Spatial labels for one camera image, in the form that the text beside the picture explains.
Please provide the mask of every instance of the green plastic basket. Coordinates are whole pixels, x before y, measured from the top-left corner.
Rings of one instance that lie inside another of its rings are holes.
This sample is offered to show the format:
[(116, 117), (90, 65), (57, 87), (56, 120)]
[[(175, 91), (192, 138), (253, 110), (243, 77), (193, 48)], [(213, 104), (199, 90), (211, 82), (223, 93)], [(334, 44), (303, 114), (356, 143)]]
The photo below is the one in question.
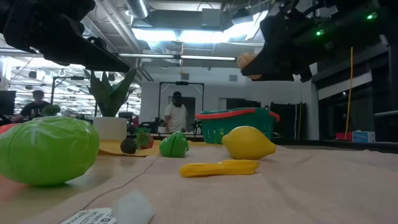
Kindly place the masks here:
[(271, 140), (274, 123), (279, 115), (261, 108), (237, 108), (224, 111), (202, 111), (196, 115), (202, 121), (202, 133), (208, 144), (221, 144), (221, 139), (234, 128), (252, 126)]

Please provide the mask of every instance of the black cap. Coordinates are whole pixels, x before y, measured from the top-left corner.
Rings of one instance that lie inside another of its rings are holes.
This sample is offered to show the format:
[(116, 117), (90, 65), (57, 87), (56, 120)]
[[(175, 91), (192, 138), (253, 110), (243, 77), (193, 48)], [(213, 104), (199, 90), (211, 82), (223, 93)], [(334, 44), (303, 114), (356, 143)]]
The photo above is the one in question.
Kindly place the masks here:
[(173, 98), (181, 99), (181, 97), (182, 97), (182, 95), (181, 95), (181, 93), (180, 93), (179, 91), (175, 91), (175, 92), (173, 93)]

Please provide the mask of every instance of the yellow cloth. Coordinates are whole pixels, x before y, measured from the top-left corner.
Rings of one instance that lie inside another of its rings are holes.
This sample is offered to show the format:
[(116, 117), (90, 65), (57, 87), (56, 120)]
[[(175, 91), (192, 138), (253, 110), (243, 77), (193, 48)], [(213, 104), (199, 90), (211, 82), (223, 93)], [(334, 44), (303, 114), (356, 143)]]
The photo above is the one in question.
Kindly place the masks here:
[[(154, 146), (150, 149), (141, 149), (137, 150), (134, 154), (125, 154), (120, 150), (120, 144), (122, 140), (100, 140), (99, 141), (99, 149), (101, 151), (119, 155), (119, 156), (137, 156), (137, 157), (145, 157), (145, 156), (158, 156), (159, 155), (159, 147), (160, 147), (160, 140), (154, 141)], [(222, 145), (218, 144), (207, 144), (205, 142), (192, 142), (188, 141), (189, 146), (218, 146), (221, 147)]]

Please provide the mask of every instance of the person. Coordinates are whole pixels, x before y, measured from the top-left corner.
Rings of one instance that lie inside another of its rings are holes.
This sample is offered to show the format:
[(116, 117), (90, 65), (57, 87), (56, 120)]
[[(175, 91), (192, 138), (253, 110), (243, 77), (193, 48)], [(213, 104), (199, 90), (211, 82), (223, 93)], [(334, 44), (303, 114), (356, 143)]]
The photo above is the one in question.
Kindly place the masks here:
[(187, 109), (182, 104), (182, 95), (179, 91), (173, 93), (171, 104), (166, 106), (165, 124), (168, 133), (187, 129)]
[(29, 103), (28, 105), (24, 106), (21, 113), (15, 115), (14, 120), (20, 120), (23, 117), (28, 116), (29, 119), (33, 118), (38, 118), (43, 115), (43, 108), (50, 103), (47, 101), (44, 101), (44, 92), (41, 90), (35, 90), (33, 91), (33, 99), (34, 101)]

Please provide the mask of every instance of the person in dark shirt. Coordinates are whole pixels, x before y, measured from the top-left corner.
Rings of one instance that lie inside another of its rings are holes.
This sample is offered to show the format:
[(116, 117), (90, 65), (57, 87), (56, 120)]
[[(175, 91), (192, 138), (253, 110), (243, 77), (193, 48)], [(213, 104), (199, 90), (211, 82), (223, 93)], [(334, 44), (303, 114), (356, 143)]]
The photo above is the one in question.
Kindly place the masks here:
[(23, 117), (28, 116), (30, 119), (41, 117), (43, 115), (43, 108), (50, 103), (43, 100), (44, 92), (41, 90), (33, 91), (33, 99), (34, 101), (24, 106), (21, 113), (15, 115), (15, 120), (20, 120)]

